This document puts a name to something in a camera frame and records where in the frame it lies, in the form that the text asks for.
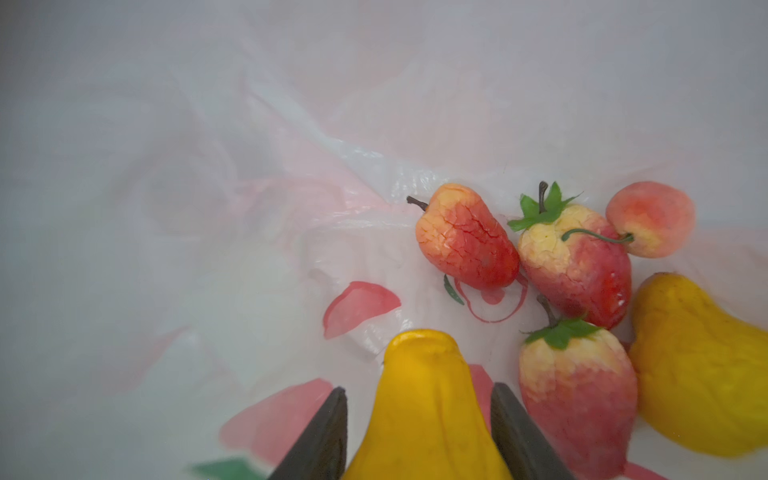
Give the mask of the red fake wax apple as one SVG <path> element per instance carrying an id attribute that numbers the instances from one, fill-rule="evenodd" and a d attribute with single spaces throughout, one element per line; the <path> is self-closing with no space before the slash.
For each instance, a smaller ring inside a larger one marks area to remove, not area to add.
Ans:
<path id="1" fill-rule="evenodd" d="M 520 256 L 476 191 L 447 183 L 427 202 L 413 196 L 406 202 L 423 211 L 415 237 L 422 254 L 439 271 L 480 291 L 502 289 L 515 281 Z"/>

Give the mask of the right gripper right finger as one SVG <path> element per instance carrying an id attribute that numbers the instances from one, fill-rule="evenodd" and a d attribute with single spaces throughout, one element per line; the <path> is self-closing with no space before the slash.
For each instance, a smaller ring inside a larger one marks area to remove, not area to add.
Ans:
<path id="1" fill-rule="evenodd" d="M 511 388 L 494 384 L 490 406 L 491 435 L 515 480 L 573 480 Z"/>

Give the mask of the fake strawberry with leaves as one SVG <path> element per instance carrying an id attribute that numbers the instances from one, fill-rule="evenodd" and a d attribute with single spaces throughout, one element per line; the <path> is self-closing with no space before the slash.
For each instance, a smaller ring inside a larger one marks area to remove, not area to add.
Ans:
<path id="1" fill-rule="evenodd" d="M 598 212 L 541 181 L 536 199 L 520 197 L 523 217 L 508 226 L 528 280 L 565 316 L 612 329 L 627 314 L 632 293 L 627 237 Z"/>

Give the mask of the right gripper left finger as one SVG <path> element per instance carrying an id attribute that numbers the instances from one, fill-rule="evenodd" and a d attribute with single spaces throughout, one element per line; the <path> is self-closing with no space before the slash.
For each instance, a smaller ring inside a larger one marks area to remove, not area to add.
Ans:
<path id="1" fill-rule="evenodd" d="M 348 401 L 335 387 L 269 480 L 339 480 L 347 465 Z"/>

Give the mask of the pink plastic bag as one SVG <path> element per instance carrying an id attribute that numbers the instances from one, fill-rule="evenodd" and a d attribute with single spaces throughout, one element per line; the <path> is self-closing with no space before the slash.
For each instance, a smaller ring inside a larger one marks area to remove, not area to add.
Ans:
<path id="1" fill-rule="evenodd" d="M 335 386 L 355 450 L 411 328 L 515 385 L 535 292 L 457 303 L 406 198 L 543 180 L 685 191 L 635 280 L 765 325 L 766 3 L 3 2 L 2 477 L 269 473 Z"/>

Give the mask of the yellow fake pear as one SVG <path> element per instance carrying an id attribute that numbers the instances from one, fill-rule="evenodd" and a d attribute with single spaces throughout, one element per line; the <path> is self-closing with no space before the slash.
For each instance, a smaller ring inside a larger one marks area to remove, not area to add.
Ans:
<path id="1" fill-rule="evenodd" d="M 431 329 L 388 344 L 347 479 L 509 479 L 457 342 Z"/>
<path id="2" fill-rule="evenodd" d="M 638 288 L 629 350 L 639 412 L 657 432 L 724 458 L 767 445 L 767 333 L 695 282 L 660 272 Z"/>

